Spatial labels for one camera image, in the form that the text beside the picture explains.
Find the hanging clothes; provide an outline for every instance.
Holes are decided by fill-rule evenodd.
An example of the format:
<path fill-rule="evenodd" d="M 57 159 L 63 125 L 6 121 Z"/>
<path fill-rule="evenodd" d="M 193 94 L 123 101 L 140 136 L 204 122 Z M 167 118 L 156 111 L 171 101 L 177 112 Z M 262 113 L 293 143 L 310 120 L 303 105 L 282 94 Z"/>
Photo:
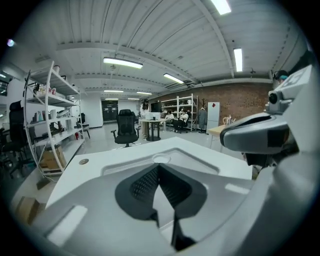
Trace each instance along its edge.
<path fill-rule="evenodd" d="M 204 130 L 207 124 L 207 111 L 205 111 L 204 109 L 199 110 L 198 122 L 199 122 L 199 128 L 201 130 Z"/>

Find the white refrigerator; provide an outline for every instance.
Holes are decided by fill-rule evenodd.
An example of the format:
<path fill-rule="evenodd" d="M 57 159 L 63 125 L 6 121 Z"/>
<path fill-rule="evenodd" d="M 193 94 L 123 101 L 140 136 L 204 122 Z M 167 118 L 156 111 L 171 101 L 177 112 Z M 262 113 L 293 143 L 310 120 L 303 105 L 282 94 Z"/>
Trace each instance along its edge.
<path fill-rule="evenodd" d="M 208 129 L 219 126 L 220 102 L 208 102 L 208 118 L 206 123 L 206 134 Z"/>

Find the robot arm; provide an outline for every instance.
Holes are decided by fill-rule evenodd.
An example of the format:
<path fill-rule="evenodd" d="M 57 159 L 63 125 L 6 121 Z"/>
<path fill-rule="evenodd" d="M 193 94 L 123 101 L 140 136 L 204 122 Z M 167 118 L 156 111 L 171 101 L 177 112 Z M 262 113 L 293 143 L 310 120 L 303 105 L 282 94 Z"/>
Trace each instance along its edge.
<path fill-rule="evenodd" d="M 267 156 L 279 155 L 295 145 L 283 113 L 290 107 L 302 87 L 310 82 L 312 66 L 290 75 L 280 86 L 268 93 L 269 102 L 263 113 L 254 114 L 228 125 L 220 134 L 221 144 L 246 154 L 250 163 L 261 165 Z"/>

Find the cardboard box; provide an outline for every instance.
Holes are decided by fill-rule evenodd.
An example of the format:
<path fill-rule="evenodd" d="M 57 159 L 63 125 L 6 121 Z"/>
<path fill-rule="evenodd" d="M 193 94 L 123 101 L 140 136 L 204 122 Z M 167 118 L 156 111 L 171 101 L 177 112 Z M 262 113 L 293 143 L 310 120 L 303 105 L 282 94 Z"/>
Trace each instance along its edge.
<path fill-rule="evenodd" d="M 63 168 L 66 167 L 67 162 L 66 162 L 64 153 L 62 151 L 62 147 L 59 146 L 58 148 L 56 148 L 55 152 L 59 158 L 59 161 L 60 161 L 62 167 Z M 55 155 L 52 150 L 45 150 L 43 152 L 42 158 L 44 160 L 44 163 L 48 166 L 48 168 L 50 170 L 59 169 L 58 163 L 55 159 Z"/>
<path fill-rule="evenodd" d="M 15 215 L 22 223 L 31 225 L 45 206 L 45 203 L 39 203 L 35 198 L 23 196 L 16 208 Z"/>

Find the brick wall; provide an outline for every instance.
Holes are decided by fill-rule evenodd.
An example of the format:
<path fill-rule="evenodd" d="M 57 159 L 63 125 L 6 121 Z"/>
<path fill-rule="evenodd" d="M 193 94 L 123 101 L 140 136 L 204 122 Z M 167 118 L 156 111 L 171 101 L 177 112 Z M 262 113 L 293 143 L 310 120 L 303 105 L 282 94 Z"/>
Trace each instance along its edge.
<path fill-rule="evenodd" d="M 208 106 L 208 102 L 220 102 L 219 125 L 222 125 L 222 119 L 229 115 L 239 120 L 263 112 L 265 104 L 268 102 L 268 92 L 272 89 L 273 85 L 266 83 L 213 85 L 167 94 L 151 99 L 150 103 L 158 100 L 165 101 L 174 99 L 176 96 L 186 97 L 191 94 L 198 96 L 199 108 L 202 106 L 202 99 L 205 100 L 206 107 Z"/>

